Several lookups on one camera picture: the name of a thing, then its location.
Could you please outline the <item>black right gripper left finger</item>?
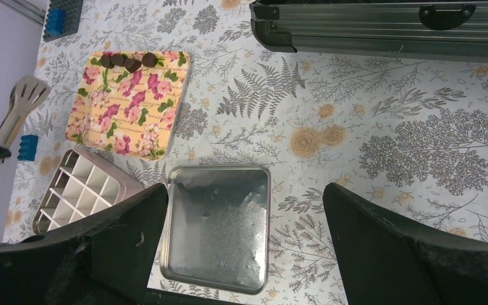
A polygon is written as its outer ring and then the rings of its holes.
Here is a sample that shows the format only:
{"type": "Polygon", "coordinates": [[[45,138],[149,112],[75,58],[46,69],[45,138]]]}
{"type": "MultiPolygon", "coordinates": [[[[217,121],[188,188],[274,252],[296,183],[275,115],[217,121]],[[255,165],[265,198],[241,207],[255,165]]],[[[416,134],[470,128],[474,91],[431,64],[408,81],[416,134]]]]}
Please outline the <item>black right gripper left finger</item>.
{"type": "Polygon", "coordinates": [[[0,243],[0,304],[139,304],[164,227],[155,184],[64,227],[0,243]]]}

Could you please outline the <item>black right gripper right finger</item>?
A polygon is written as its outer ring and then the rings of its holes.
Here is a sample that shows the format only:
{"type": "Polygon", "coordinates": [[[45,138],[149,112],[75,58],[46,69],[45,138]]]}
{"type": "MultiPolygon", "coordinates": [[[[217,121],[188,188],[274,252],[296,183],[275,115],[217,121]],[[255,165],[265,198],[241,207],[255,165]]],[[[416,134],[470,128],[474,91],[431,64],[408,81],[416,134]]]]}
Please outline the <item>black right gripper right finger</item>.
{"type": "Polygon", "coordinates": [[[421,224],[335,183],[323,206],[350,304],[488,304],[488,242],[421,224]]]}

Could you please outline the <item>white handled metal tongs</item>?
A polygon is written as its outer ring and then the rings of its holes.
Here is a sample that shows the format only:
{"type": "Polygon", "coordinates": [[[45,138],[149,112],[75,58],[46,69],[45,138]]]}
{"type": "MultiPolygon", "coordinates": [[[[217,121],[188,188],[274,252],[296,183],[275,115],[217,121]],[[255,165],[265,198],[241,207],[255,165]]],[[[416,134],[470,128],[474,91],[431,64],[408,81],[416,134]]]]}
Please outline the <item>white handled metal tongs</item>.
{"type": "Polygon", "coordinates": [[[50,86],[35,76],[26,75],[15,83],[9,110],[0,125],[0,146],[10,150],[27,116],[47,99],[50,92],[50,86]]]}

